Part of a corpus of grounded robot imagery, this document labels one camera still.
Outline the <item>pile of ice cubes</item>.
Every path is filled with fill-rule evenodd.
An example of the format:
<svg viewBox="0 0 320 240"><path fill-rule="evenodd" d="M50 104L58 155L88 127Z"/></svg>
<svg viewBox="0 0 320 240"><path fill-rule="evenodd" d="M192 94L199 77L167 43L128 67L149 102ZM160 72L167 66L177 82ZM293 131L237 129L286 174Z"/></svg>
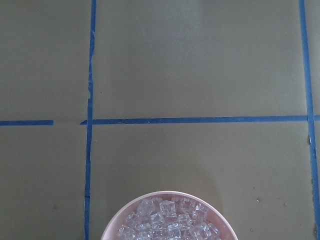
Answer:
<svg viewBox="0 0 320 240"><path fill-rule="evenodd" d="M219 240L209 209L186 197L143 199L117 231L121 240Z"/></svg>

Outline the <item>pink bowl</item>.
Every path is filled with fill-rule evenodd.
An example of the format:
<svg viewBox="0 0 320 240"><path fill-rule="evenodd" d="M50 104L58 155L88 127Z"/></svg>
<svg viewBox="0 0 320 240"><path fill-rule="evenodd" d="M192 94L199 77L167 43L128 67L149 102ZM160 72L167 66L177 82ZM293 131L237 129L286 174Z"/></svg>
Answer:
<svg viewBox="0 0 320 240"><path fill-rule="evenodd" d="M101 236L101 239L102 240L118 240L119 238L116 236L116 233L119 230L120 226L123 224L125 217L129 215L129 213L136 210L138 208L138 205L142 202L142 200L150 199L152 197L159 197L164 200L170 200L173 197L181 197L181 198L184 197L184 198L193 199L205 205L208 208L207 219L220 230L220 238L222 240L238 239L235 231L233 230L229 222L225 219L225 217L213 206L211 206L209 203L191 194L179 192L179 191L172 191L172 190L150 192L145 195L139 196L134 200L130 201L129 203L127 203L112 217L112 219L106 225L105 230Z"/></svg>

